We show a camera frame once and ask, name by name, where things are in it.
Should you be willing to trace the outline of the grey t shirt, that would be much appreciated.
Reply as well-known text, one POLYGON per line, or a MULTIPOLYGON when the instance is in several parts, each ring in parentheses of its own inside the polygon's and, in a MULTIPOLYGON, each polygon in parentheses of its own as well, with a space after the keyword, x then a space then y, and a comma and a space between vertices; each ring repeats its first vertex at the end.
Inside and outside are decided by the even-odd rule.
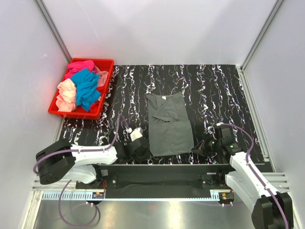
POLYGON ((147 94, 148 137, 154 157, 189 153, 194 147, 193 131, 183 94, 147 94))

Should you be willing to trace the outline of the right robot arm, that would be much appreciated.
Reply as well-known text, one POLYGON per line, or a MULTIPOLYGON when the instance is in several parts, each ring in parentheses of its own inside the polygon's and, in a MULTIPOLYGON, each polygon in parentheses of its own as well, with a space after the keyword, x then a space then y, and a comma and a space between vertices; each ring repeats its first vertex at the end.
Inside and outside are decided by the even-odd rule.
POLYGON ((234 191, 251 212, 256 229, 292 229, 294 227, 293 201, 286 192, 279 192, 251 160, 254 144, 244 151, 236 142, 233 129, 249 135, 242 128, 218 123, 213 131, 192 149, 192 152, 210 156, 216 154, 228 162, 233 171, 216 177, 218 187, 234 191))

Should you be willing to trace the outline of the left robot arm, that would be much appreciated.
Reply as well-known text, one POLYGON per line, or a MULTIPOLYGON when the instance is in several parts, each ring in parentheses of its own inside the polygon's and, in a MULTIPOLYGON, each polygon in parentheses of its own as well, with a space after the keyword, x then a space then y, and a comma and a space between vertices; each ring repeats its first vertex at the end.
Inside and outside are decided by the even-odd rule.
POLYGON ((107 176, 100 165, 142 162, 152 156, 149 142, 143 137, 104 146, 80 146, 61 139, 36 154, 33 172, 42 185, 71 180, 97 189, 105 185, 107 176))

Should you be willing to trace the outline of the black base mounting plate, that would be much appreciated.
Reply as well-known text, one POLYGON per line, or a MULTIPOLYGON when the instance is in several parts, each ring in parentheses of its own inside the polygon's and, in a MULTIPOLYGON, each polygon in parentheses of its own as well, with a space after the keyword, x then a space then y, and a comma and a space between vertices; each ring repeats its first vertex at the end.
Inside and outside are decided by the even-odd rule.
POLYGON ((160 193, 174 196, 200 190, 227 189, 224 176, 230 165, 102 165, 106 191, 160 193))

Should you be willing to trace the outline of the right orange connector box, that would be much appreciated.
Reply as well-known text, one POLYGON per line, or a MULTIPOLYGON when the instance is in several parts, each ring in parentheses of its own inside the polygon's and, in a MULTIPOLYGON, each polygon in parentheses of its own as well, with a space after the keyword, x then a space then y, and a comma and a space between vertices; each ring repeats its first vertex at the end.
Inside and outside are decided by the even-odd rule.
POLYGON ((221 193, 221 200, 234 200, 234 192, 221 193))

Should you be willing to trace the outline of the orange connector box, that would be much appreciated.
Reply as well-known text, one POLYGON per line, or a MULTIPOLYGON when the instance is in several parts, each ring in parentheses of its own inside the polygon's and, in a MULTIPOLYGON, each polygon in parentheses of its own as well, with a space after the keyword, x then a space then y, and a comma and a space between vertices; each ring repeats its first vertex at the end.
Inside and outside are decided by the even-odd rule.
POLYGON ((94 198, 94 199, 104 199, 105 198, 105 190, 93 192, 92 193, 92 198, 94 198))
POLYGON ((234 200, 234 192, 221 193, 221 200, 234 200))

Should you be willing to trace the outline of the left orange connector box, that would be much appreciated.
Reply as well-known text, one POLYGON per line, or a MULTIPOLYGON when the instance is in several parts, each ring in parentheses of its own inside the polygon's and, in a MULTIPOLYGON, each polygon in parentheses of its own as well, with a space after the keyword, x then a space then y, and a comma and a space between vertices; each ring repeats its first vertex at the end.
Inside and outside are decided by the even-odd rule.
POLYGON ((104 199, 105 198, 105 190, 93 192, 92 193, 92 198, 94 198, 94 199, 104 199))

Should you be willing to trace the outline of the light pink t shirt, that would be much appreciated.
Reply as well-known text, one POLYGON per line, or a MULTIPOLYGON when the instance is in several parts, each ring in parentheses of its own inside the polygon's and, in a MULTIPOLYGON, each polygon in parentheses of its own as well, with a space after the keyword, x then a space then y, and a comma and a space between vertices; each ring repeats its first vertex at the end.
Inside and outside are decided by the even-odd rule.
POLYGON ((94 72, 99 76, 97 87, 103 87, 107 81, 109 72, 101 71, 97 66, 94 67, 94 72))

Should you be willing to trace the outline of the blue t shirt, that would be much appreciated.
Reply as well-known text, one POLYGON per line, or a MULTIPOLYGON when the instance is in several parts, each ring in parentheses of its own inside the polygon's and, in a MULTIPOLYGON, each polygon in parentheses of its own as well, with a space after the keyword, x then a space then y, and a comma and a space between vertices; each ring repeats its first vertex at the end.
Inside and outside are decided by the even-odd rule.
POLYGON ((75 73, 71 80, 76 87, 76 105, 86 112, 90 111, 92 104, 98 101, 101 93, 97 90, 99 75, 85 68, 75 73))

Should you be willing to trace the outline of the peach orange t shirt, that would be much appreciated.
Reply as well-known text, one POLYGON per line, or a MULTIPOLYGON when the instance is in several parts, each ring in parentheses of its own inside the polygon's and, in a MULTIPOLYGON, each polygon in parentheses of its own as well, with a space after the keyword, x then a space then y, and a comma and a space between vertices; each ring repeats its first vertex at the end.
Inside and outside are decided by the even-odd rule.
POLYGON ((73 112, 76 105, 76 86, 73 81, 68 78, 57 86, 59 95, 56 96, 56 106, 59 112, 73 112))

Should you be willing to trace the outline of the magenta pink t shirt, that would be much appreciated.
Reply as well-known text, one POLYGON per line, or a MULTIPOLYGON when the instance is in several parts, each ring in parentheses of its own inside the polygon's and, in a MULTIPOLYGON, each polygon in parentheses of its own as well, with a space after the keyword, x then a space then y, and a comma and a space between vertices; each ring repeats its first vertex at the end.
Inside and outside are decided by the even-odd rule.
POLYGON ((95 72, 94 62, 92 60, 86 60, 67 64, 67 73, 64 75, 64 79, 71 78, 74 74, 83 69, 88 69, 89 72, 95 72))

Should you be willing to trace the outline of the right corner aluminium post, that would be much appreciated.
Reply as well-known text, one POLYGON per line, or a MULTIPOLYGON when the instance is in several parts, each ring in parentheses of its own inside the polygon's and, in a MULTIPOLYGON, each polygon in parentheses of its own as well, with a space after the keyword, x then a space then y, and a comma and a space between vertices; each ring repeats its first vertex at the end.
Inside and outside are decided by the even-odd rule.
POLYGON ((282 5, 284 4, 285 0, 276 0, 271 11, 269 12, 262 28, 260 29, 253 45, 250 48, 245 60, 240 65, 240 69, 242 72, 245 71, 249 62, 251 61, 252 57, 254 56, 256 50, 258 49, 260 43, 262 42, 263 38, 265 37, 266 33, 268 32, 270 26, 272 25, 275 17, 277 16, 279 10, 281 9, 282 5))

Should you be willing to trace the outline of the corner aluminium post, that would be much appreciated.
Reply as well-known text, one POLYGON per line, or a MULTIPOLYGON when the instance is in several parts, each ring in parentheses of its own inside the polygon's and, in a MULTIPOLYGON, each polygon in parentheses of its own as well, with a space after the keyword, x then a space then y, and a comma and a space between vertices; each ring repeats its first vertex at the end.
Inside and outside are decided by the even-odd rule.
POLYGON ((44 18, 49 30, 51 31, 56 43, 58 44, 62 54, 64 55, 67 62, 70 62, 72 57, 67 49, 67 46, 64 43, 64 40, 62 39, 52 17, 49 13, 45 3, 43 0, 34 0, 36 6, 38 7, 42 17, 44 18))
POLYGON ((272 25, 275 17, 277 16, 279 10, 281 9, 282 5, 284 4, 285 0, 276 0, 271 11, 269 12, 262 28, 260 29, 253 45, 250 48, 245 60, 240 65, 240 69, 242 72, 245 71, 249 62, 251 61, 252 57, 254 56, 256 50, 258 49, 260 43, 262 42, 263 38, 265 37, 266 33, 268 32, 270 26, 272 25))

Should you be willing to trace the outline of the left corner aluminium post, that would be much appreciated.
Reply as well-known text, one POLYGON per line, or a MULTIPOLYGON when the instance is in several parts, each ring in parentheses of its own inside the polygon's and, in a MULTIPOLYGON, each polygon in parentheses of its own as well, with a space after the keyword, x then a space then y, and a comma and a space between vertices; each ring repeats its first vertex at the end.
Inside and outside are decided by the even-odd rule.
POLYGON ((43 0, 34 0, 36 6, 38 7, 42 17, 44 18, 49 30, 51 31, 56 43, 58 44, 62 54, 64 55, 67 62, 70 62, 72 57, 67 49, 67 46, 64 43, 64 40, 62 39, 52 17, 49 13, 45 3, 43 0))

